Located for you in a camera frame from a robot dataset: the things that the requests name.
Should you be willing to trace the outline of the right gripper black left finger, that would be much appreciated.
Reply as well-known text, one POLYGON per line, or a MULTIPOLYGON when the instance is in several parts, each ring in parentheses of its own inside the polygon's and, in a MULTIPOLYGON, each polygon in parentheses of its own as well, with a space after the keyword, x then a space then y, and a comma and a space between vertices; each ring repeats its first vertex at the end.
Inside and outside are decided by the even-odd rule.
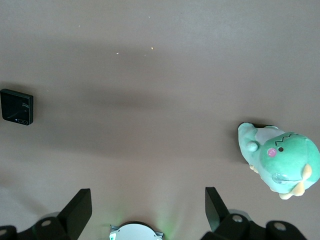
POLYGON ((22 232, 13 225, 0 226, 0 240, 78 240, 91 216, 91 190, 83 188, 57 216, 45 217, 22 232))

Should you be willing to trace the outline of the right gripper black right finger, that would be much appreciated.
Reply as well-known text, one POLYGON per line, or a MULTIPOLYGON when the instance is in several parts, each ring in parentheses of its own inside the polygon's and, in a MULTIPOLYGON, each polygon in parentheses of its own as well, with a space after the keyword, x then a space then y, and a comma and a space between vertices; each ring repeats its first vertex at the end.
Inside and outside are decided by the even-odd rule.
POLYGON ((291 223, 272 220, 262 227, 243 214, 230 213, 215 187, 205 188, 205 214, 211 231, 201 240, 307 240, 291 223))

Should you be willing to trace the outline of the black flip phone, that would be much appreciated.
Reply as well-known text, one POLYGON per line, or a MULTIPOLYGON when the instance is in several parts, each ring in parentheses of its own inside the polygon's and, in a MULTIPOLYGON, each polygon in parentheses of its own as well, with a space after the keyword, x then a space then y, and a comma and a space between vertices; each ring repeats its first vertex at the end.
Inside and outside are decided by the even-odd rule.
POLYGON ((10 89, 0 90, 0 106, 5 121, 29 126, 34 121, 34 96, 10 89))

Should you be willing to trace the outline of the green dinosaur plush toy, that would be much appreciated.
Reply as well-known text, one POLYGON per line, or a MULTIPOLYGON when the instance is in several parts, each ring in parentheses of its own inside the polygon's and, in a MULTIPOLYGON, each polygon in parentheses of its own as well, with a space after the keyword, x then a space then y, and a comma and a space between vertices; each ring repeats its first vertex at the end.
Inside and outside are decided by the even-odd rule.
POLYGON ((250 169, 282 200, 302 196, 320 180, 320 151, 308 137, 250 122, 241 123, 237 133, 250 169))

